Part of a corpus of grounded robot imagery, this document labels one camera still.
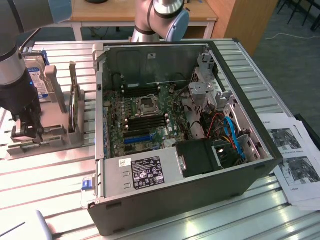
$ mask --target wooden table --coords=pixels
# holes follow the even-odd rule
[[[185,8],[190,10],[189,26],[205,28],[203,38],[210,39],[218,17],[208,3],[205,0],[191,0]],[[83,27],[134,27],[135,15],[134,0],[108,0],[102,4],[72,0],[70,20],[50,27],[71,27],[75,40],[82,41]]]

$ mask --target blue cable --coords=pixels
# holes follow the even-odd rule
[[[242,149],[241,149],[241,147],[240,147],[240,145],[238,143],[238,140],[237,140],[237,137],[236,137],[236,134],[235,134],[234,124],[232,123],[232,120],[228,116],[224,117],[224,124],[226,124],[226,123],[228,123],[230,125],[231,135],[232,135],[232,138],[233,138],[233,141],[234,141],[234,144],[235,144],[235,147],[236,147],[236,150],[237,150],[238,154],[241,156],[241,158],[245,159],[246,156],[242,152]],[[224,131],[225,131],[225,134],[228,136],[229,132],[228,132],[228,128],[227,127],[224,127]]]

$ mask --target gray carpet floor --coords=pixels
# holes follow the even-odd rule
[[[302,26],[304,13],[297,12],[290,24],[287,22],[292,9],[285,6],[280,14],[275,9],[266,31],[254,54],[254,61],[278,92],[284,103],[293,114],[300,113],[320,136],[320,38],[299,39],[279,35],[291,34],[301,37],[320,36],[320,27],[312,32],[312,22],[307,20]],[[84,41],[128,39],[132,36],[133,27],[121,27],[116,32],[115,27],[99,28],[93,36],[88,28],[82,29]],[[26,33],[18,38],[22,44],[30,35]],[[74,41],[71,28],[44,28],[33,39],[34,41]]]

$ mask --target paper sheet with photos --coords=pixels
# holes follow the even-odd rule
[[[294,206],[320,209],[320,152],[302,122],[285,113],[259,114],[283,161],[273,170]]]

